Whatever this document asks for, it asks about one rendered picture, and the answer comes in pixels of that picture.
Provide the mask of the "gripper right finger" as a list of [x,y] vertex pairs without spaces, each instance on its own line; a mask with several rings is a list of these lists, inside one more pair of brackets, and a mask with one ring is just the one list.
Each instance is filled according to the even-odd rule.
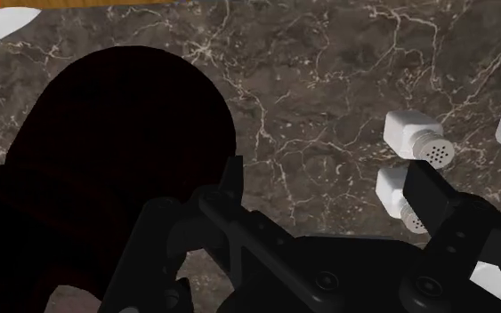
[[409,163],[403,195],[431,237],[402,278],[408,313],[501,313],[501,300],[471,281],[479,261],[501,269],[501,212],[455,190],[428,162]]

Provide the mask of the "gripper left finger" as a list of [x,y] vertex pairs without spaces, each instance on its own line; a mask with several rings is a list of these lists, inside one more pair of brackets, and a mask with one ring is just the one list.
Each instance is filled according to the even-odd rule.
[[297,239],[241,204],[242,158],[228,159],[218,185],[185,204],[147,202],[98,313],[194,313],[187,279],[176,276],[186,254],[205,249],[234,290],[215,313],[343,313],[345,297],[329,237]]

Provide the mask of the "white square shaker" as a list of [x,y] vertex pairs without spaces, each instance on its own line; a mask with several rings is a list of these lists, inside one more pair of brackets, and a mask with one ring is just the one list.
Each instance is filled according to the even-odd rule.
[[417,110],[388,112],[383,139],[400,158],[424,160],[435,169],[449,165],[455,156],[454,146],[444,137],[442,125]]
[[376,178],[376,195],[393,219],[401,220],[412,233],[425,234],[427,229],[403,195],[407,173],[406,166],[380,168]]

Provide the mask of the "white flat object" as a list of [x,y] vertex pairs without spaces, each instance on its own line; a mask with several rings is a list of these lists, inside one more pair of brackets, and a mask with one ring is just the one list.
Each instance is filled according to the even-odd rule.
[[501,300],[501,270],[498,266],[478,261],[470,280]]

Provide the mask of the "black rounded pot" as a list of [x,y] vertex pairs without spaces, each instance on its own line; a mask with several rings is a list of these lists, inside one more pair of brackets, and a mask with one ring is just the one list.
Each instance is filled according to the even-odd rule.
[[102,297],[143,205],[217,183],[236,148],[222,95],[179,56],[117,46],[68,65],[0,165],[0,313],[44,313],[60,285]]

